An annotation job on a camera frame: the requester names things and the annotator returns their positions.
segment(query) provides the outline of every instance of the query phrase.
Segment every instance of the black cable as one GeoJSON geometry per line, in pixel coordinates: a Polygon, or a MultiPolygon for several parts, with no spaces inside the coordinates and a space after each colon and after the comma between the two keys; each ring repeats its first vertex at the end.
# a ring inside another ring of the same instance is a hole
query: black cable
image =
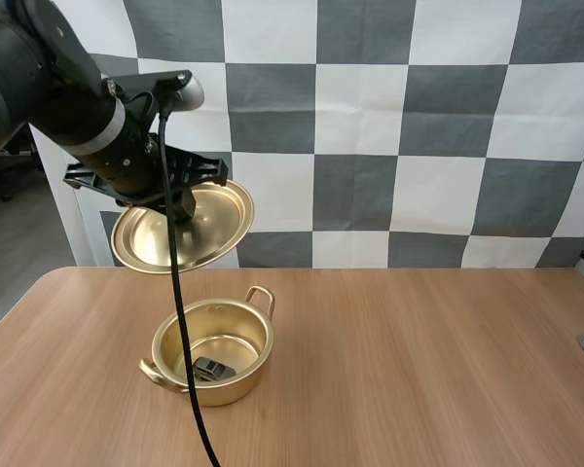
{"type": "Polygon", "coordinates": [[[132,97],[127,96],[124,91],[121,91],[121,92],[117,92],[117,97],[119,97],[119,99],[124,103],[124,105],[131,104],[136,99],[140,99],[141,97],[145,97],[147,99],[147,102],[145,103],[145,106],[143,107],[143,112],[141,113],[141,116],[139,119],[140,122],[144,122],[144,121],[146,122],[147,121],[147,114],[149,114],[150,112],[154,112],[156,110],[154,107],[154,95],[152,93],[150,93],[148,90],[140,92],[137,95],[134,95],[132,97]]]}
{"type": "Polygon", "coordinates": [[[163,183],[164,183],[164,204],[166,204],[166,229],[168,230],[168,253],[171,259],[171,279],[173,281],[173,295],[175,297],[175,310],[177,311],[177,322],[179,323],[180,336],[182,337],[182,347],[184,348],[184,363],[186,364],[186,380],[188,380],[188,395],[191,398],[191,406],[195,415],[195,422],[199,429],[201,441],[207,457],[213,467],[220,467],[214,449],[207,438],[207,431],[201,417],[199,401],[197,400],[197,389],[195,388],[195,376],[193,375],[193,357],[191,356],[191,344],[188,339],[188,327],[184,316],[184,304],[182,302],[182,291],[179,284],[179,268],[177,266],[177,244],[175,243],[175,216],[173,213],[173,196],[168,179],[168,168],[166,167],[166,153],[164,150],[164,130],[168,116],[160,115],[158,126],[158,137],[160,141],[160,155],[163,160],[163,183]]]}

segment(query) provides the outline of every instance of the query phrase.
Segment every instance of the small object in pot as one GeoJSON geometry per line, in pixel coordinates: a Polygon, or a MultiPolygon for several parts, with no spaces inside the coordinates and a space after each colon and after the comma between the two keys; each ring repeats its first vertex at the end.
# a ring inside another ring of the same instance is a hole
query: small object in pot
{"type": "Polygon", "coordinates": [[[204,381],[218,381],[220,379],[227,379],[234,377],[236,370],[227,365],[212,360],[211,358],[199,357],[193,363],[193,373],[195,377],[204,381]]]}

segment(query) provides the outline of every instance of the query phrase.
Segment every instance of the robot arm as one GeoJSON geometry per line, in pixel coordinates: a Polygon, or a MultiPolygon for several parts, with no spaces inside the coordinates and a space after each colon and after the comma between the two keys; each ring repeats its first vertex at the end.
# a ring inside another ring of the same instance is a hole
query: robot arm
{"type": "MultiPolygon", "coordinates": [[[[164,214],[156,114],[193,110],[203,103],[189,70],[102,77],[69,23],[50,0],[0,0],[0,148],[29,122],[80,163],[65,182],[96,190],[121,205],[164,214]]],[[[224,185],[227,167],[166,148],[177,222],[189,220],[190,187],[224,185]]]]}

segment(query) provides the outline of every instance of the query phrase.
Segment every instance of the gray square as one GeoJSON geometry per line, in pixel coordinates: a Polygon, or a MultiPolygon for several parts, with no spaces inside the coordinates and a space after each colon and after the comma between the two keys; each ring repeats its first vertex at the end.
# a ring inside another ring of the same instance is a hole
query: gray square
{"type": "Polygon", "coordinates": [[[584,61],[584,0],[523,0],[511,63],[584,61]]]}
{"type": "Polygon", "coordinates": [[[582,238],[551,238],[537,268],[573,268],[584,251],[582,238]]]}
{"type": "Polygon", "coordinates": [[[222,159],[225,165],[227,166],[227,178],[229,180],[234,180],[234,166],[232,164],[232,153],[217,153],[217,152],[210,152],[210,151],[199,151],[198,153],[200,156],[204,156],[208,159],[222,159]]]}
{"type": "Polygon", "coordinates": [[[399,154],[483,158],[506,68],[410,66],[399,154]]]}
{"type": "Polygon", "coordinates": [[[226,69],[232,151],[313,154],[315,65],[226,69]]]}
{"type": "Polygon", "coordinates": [[[460,268],[467,235],[389,233],[390,268],[460,268]]]}
{"type": "Polygon", "coordinates": [[[415,9],[415,0],[319,0],[318,63],[408,63],[415,9]]]}
{"type": "Polygon", "coordinates": [[[487,159],[472,235],[552,236],[580,164],[487,159]]]}
{"type": "Polygon", "coordinates": [[[225,61],[221,0],[124,0],[139,58],[225,61]]]}
{"type": "Polygon", "coordinates": [[[237,259],[241,268],[311,268],[311,232],[248,233],[237,259]]]}
{"type": "Polygon", "coordinates": [[[395,156],[316,155],[315,231],[388,231],[396,179],[395,156]]]}
{"type": "Polygon", "coordinates": [[[91,54],[99,71],[109,77],[128,76],[138,74],[138,59],[124,56],[91,54]]]}
{"type": "Polygon", "coordinates": [[[100,211],[99,215],[101,216],[101,223],[104,225],[104,230],[106,231],[106,237],[108,238],[108,247],[110,248],[110,254],[113,255],[113,263],[115,266],[123,266],[123,263],[117,259],[115,253],[113,253],[112,244],[112,234],[113,228],[117,223],[117,219],[121,216],[120,212],[113,212],[113,211],[100,211]]]}

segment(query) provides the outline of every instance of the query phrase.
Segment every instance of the white square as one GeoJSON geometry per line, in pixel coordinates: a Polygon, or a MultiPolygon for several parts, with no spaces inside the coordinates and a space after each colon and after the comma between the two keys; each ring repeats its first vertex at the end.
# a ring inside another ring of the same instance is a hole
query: white square
{"type": "Polygon", "coordinates": [[[235,248],[232,248],[229,253],[206,266],[206,268],[212,269],[235,269],[239,267],[240,265],[237,259],[237,250],[235,248]]]}
{"type": "Polygon", "coordinates": [[[406,65],[317,65],[315,152],[398,154],[406,65]]]}
{"type": "Polygon", "coordinates": [[[584,160],[584,63],[509,65],[488,158],[584,160]]]}
{"type": "MultiPolygon", "coordinates": [[[[187,151],[232,151],[225,63],[138,59],[141,74],[179,70],[190,70],[195,75],[203,87],[205,102],[197,110],[171,114],[166,125],[166,143],[187,151]]],[[[152,130],[158,131],[158,118],[152,130]]]]}
{"type": "Polygon", "coordinates": [[[584,236],[584,162],[553,236],[584,236]]]}
{"type": "Polygon", "coordinates": [[[463,268],[535,268],[549,238],[470,236],[463,268]]]}
{"type": "Polygon", "coordinates": [[[409,63],[508,63],[521,4],[521,0],[418,0],[409,63]]]}
{"type": "Polygon", "coordinates": [[[390,229],[469,235],[485,160],[400,156],[390,229]]]}
{"type": "Polygon", "coordinates": [[[317,0],[222,0],[227,63],[315,63],[317,0]]]}
{"type": "Polygon", "coordinates": [[[123,0],[55,0],[89,54],[136,58],[136,40],[123,0]]]}
{"type": "Polygon", "coordinates": [[[251,232],[310,232],[313,154],[232,153],[234,180],[253,198],[251,232]]]}
{"type": "Polygon", "coordinates": [[[82,216],[95,264],[115,266],[100,212],[123,212],[126,209],[118,206],[114,199],[93,190],[74,190],[74,194],[78,200],[79,214],[82,216]]]}
{"type": "Polygon", "coordinates": [[[386,268],[389,232],[314,232],[314,268],[386,268]]]}

